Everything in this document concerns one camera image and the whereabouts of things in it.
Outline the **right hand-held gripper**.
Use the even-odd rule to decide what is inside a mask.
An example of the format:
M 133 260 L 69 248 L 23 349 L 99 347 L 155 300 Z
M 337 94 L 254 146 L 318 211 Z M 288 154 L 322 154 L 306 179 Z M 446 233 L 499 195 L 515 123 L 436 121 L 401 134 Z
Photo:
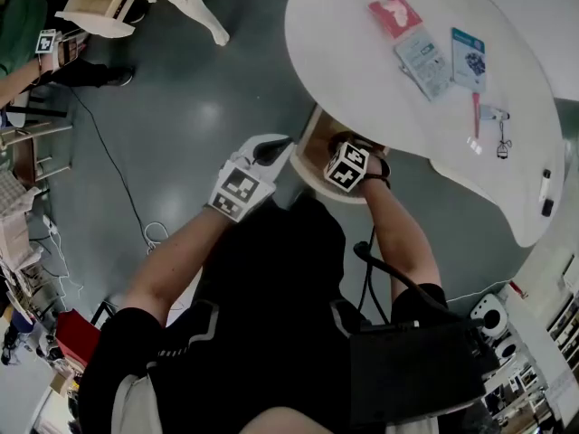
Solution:
M 328 144 L 331 159 L 324 168 L 324 179 L 350 193 L 361 181 L 379 179 L 389 184 L 391 169 L 385 160 L 384 148 L 354 132 L 340 132 Z M 381 166 L 376 173 L 368 171 L 369 156 L 375 156 Z

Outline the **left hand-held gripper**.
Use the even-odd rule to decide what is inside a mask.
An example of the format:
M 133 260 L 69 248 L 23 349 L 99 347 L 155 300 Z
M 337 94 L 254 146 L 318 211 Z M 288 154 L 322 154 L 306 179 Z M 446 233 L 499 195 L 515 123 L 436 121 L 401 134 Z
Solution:
M 294 148 L 289 136 L 250 137 L 220 168 L 208 205 L 233 222 L 241 221 L 275 193 Z

